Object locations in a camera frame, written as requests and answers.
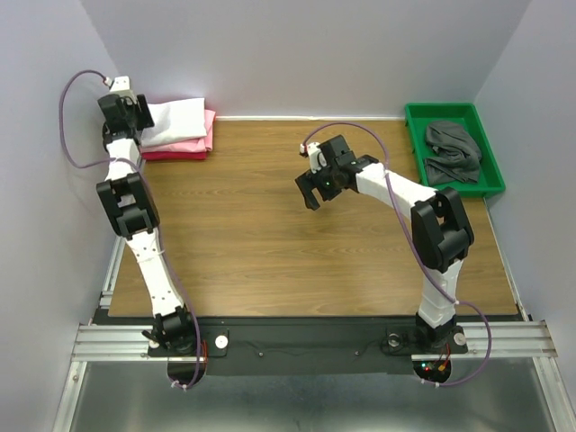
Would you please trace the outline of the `white t shirt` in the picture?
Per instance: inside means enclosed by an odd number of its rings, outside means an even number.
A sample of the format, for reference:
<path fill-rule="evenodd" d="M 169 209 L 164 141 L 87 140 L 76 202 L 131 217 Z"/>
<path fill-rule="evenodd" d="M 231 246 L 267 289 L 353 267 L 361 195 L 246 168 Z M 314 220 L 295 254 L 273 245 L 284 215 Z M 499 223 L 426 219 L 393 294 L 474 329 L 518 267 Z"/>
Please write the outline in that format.
<path fill-rule="evenodd" d="M 150 148 L 204 138 L 205 99 L 191 98 L 148 106 L 154 125 L 141 133 L 141 146 Z"/>

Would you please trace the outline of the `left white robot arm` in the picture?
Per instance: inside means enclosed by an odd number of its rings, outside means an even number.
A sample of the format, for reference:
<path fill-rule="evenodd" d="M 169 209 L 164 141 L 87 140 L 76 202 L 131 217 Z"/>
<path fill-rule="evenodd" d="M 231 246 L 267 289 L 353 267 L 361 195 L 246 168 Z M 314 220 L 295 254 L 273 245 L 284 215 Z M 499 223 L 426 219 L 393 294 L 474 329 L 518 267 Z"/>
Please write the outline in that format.
<path fill-rule="evenodd" d="M 199 355 L 201 334 L 171 275 L 161 244 L 158 210 L 139 170 L 140 135 L 154 125 L 146 98 L 129 90 L 111 91 L 98 105 L 110 161 L 96 192 L 112 230 L 136 258 L 148 290 L 153 325 L 143 335 L 153 348 Z"/>

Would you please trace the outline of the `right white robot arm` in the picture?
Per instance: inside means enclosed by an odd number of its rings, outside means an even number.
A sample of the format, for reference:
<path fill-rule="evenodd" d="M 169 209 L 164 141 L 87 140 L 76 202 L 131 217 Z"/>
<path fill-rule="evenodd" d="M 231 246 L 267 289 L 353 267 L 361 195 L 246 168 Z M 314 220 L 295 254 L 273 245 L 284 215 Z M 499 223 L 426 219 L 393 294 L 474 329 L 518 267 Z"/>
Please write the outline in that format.
<path fill-rule="evenodd" d="M 369 155 L 358 157 L 341 135 L 302 143 L 299 153 L 310 164 L 295 179 L 308 209 L 351 190 L 395 211 L 424 277 L 415 343 L 425 351 L 442 346 L 455 330 L 457 280 L 474 242 L 460 194 L 415 183 Z"/>

